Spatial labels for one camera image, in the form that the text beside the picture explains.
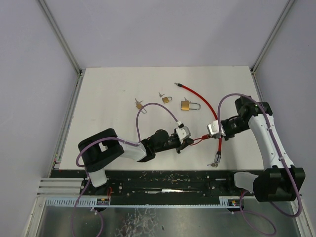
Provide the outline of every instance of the gray wall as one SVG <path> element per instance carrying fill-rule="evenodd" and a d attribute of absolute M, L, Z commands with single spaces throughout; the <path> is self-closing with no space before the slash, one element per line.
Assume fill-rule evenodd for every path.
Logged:
<path fill-rule="evenodd" d="M 0 235 L 20 236 L 76 75 L 35 0 L 0 8 Z"/>
<path fill-rule="evenodd" d="M 302 195 L 316 223 L 316 1 L 294 5 L 257 73 L 264 99 L 274 111 L 283 145 L 303 167 Z"/>
<path fill-rule="evenodd" d="M 251 66 L 287 0 L 47 0 L 83 67 Z"/>

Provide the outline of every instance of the scratched gray surface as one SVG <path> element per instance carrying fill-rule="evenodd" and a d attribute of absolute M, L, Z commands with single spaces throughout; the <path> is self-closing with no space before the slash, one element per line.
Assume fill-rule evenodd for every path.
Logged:
<path fill-rule="evenodd" d="M 280 203 L 290 211 L 288 203 Z M 269 217 L 277 227 L 277 237 L 298 237 L 296 222 L 278 213 L 269 203 L 247 199 L 246 210 L 257 211 Z M 71 207 L 46 207 L 38 237 L 71 237 Z M 225 209 L 135 209 L 108 208 L 102 212 L 103 237 L 261 237 L 247 226 L 240 213 L 231 214 Z M 264 220 L 248 216 L 259 229 L 272 232 Z M 74 222 L 76 237 L 94 237 L 100 229 L 100 219 L 88 208 L 77 208 Z"/>

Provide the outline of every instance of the purple cable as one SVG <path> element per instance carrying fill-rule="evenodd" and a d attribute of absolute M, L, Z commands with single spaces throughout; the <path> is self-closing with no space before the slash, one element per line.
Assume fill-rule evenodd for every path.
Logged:
<path fill-rule="evenodd" d="M 130 146 L 134 146 L 134 147 L 138 147 L 138 146 L 139 146 L 139 144 L 137 144 L 137 143 L 125 142 L 123 139 L 120 139 L 120 138 L 117 138 L 117 137 L 105 137 L 105 138 L 101 138 L 101 139 L 99 139 L 99 140 L 97 140 L 97 141 L 95 141 L 95 142 L 92 142 L 91 144 L 89 144 L 89 145 L 86 146 L 85 148 L 83 148 L 83 150 L 79 153 L 79 155 L 78 155 L 77 158 L 76 158 L 76 165 L 77 165 L 78 167 L 84 167 L 84 164 L 79 164 L 79 159 L 80 159 L 80 157 L 82 156 L 82 154 L 83 154 L 86 150 L 88 150 L 90 147 L 92 147 L 92 146 L 94 146 L 94 145 L 96 145 L 96 144 L 98 144 L 98 143 L 100 143 L 100 142 L 109 141 L 109 140 L 115 140 L 115 141 L 123 142 L 123 143 L 126 143 L 126 144 L 128 144 L 128 145 L 130 145 Z"/>
<path fill-rule="evenodd" d="M 148 104 L 144 105 L 143 107 L 140 108 L 140 110 L 138 111 L 137 116 L 136 116 L 136 130 L 137 130 L 137 135 L 138 135 L 138 142 L 141 141 L 141 139 L 140 139 L 140 132 L 139 132 L 139 128 L 138 128 L 138 117 L 139 117 L 139 114 L 142 111 L 142 109 L 145 108 L 146 106 L 149 106 L 149 105 L 158 105 L 158 106 L 164 108 L 165 110 L 167 110 L 170 113 L 170 115 L 173 117 L 173 119 L 176 122 L 178 121 L 177 118 L 175 117 L 175 115 L 173 115 L 173 113 L 169 109 L 167 109 L 165 106 L 163 106 L 161 104 L 152 102 L 152 103 L 148 103 Z"/>
<path fill-rule="evenodd" d="M 86 189 L 88 188 L 89 184 L 90 184 L 90 179 L 88 180 L 88 182 L 87 182 L 87 184 L 85 185 L 84 189 L 82 190 L 81 194 L 80 194 L 79 197 L 77 198 L 77 200 L 76 200 L 76 202 L 75 202 L 75 206 L 74 206 L 73 212 L 72 212 L 71 217 L 70 217 L 71 233 L 73 234 L 73 237 L 76 237 L 76 236 L 75 236 L 75 232 L 74 232 L 74 213 L 75 213 L 76 207 L 77 207 L 77 205 L 78 205 L 78 203 L 79 203 L 79 199 L 82 197 L 82 195 L 84 194 L 84 192 L 85 192 Z M 98 215 L 98 216 L 100 217 L 100 219 L 101 219 L 101 228 L 100 228 L 100 231 L 99 231 L 98 235 L 96 236 L 96 237 L 99 237 L 99 236 L 101 235 L 101 233 L 102 233 L 102 230 L 103 230 L 103 218 L 102 218 L 102 215 L 101 215 L 98 211 L 96 211 L 96 213 L 97 213 L 97 215 Z"/>
<path fill-rule="evenodd" d="M 244 210 L 242 209 L 241 202 L 242 202 L 242 199 L 243 199 L 243 197 L 245 196 L 246 193 L 248 193 L 248 191 L 242 192 L 242 194 L 241 194 L 241 196 L 240 196 L 240 200 L 239 200 L 239 209 L 240 209 L 240 212 L 241 212 L 242 217 L 244 218 L 244 220 L 245 220 L 245 221 L 247 222 L 247 224 L 248 224 L 251 228 L 253 228 L 256 232 L 259 232 L 260 234 L 265 235 L 265 236 L 275 236 L 276 233 L 277 233 L 277 228 L 276 228 L 275 224 L 274 224 L 271 220 L 269 220 L 266 216 L 264 216 L 264 215 L 262 215 L 262 214 L 260 214 L 260 213 L 253 212 L 253 211 L 244 211 Z M 274 229 L 274 232 L 273 232 L 272 234 L 268 234 L 268 233 L 264 233 L 264 232 L 258 230 L 254 225 L 252 225 L 252 224 L 246 219 L 245 213 L 252 214 L 252 215 L 255 215 L 255 216 L 260 216 L 260 217 L 262 217 L 263 219 L 267 220 L 267 221 L 272 225 L 272 227 L 273 227 L 273 229 Z"/>
<path fill-rule="evenodd" d="M 288 217 L 298 217 L 298 216 L 302 213 L 302 209 L 303 209 L 303 208 L 302 208 L 301 196 L 300 196 L 300 193 L 299 193 L 298 188 L 297 188 L 297 186 L 296 186 L 296 183 L 295 183 L 295 181 L 294 181 L 294 178 L 293 178 L 293 176 L 292 176 L 292 174 L 291 174 L 291 171 L 290 171 L 289 168 L 287 167 L 287 164 L 286 164 L 286 162 L 285 162 L 285 160 L 284 160 L 284 158 L 283 158 L 282 152 L 281 152 L 281 150 L 280 150 L 280 147 L 279 147 L 278 144 L 277 144 L 277 140 L 276 140 L 276 138 L 275 138 L 275 136 L 274 136 L 274 134 L 273 134 L 273 131 L 272 131 L 272 129 L 270 128 L 270 127 L 271 127 L 271 124 L 270 124 L 270 121 L 269 121 L 269 119 L 268 119 L 268 116 L 267 116 L 266 112 L 264 111 L 264 109 L 262 108 L 262 106 L 260 105 L 260 103 L 258 103 L 257 101 L 255 101 L 255 100 L 252 99 L 251 97 L 249 97 L 249 96 L 247 96 L 247 95 L 244 95 L 244 94 L 240 94 L 240 93 L 228 94 L 228 95 L 224 96 L 223 99 L 222 99 L 222 100 L 219 102 L 219 104 L 218 104 L 218 111 L 217 111 L 218 124 L 221 124 L 221 118 L 220 118 L 221 105 L 222 105 L 223 101 L 224 101 L 226 98 L 230 97 L 230 96 L 242 96 L 242 97 L 245 97 L 245 98 L 251 100 L 253 103 L 255 103 L 255 104 L 258 106 L 258 108 L 261 110 L 261 112 L 262 112 L 262 114 L 263 114 L 263 117 L 265 118 L 265 121 L 266 121 L 266 123 L 267 123 L 267 127 L 268 127 L 268 130 L 269 130 L 269 133 L 270 133 L 272 142 L 273 142 L 273 144 L 274 144 L 274 146 L 275 146 L 275 148 L 276 148 L 276 152 L 277 152 L 277 154 L 278 154 L 278 156 L 279 156 L 279 160 L 282 162 L 282 164 L 283 164 L 283 166 L 284 166 L 284 168 L 285 168 L 285 170 L 286 170 L 286 173 L 288 174 L 289 179 L 290 179 L 290 181 L 291 181 L 291 183 L 292 183 L 292 185 L 293 185 L 293 189 L 294 189 L 294 192 L 295 192 L 297 201 L 298 201 L 298 210 L 297 210 L 297 213 L 296 213 L 296 214 L 290 215 L 290 214 L 285 213 L 284 211 L 282 211 L 282 210 L 281 210 L 279 207 L 277 207 L 274 203 L 272 203 L 272 202 L 270 202 L 270 203 L 271 203 L 272 206 L 274 206 L 280 213 L 284 214 L 285 216 L 288 216 Z M 222 131 L 222 127 L 219 126 L 219 133 L 221 133 L 221 131 Z M 251 225 L 251 224 L 249 224 L 249 225 L 250 225 L 254 230 L 260 232 L 260 231 L 259 231 L 258 229 L 256 229 L 253 225 Z"/>

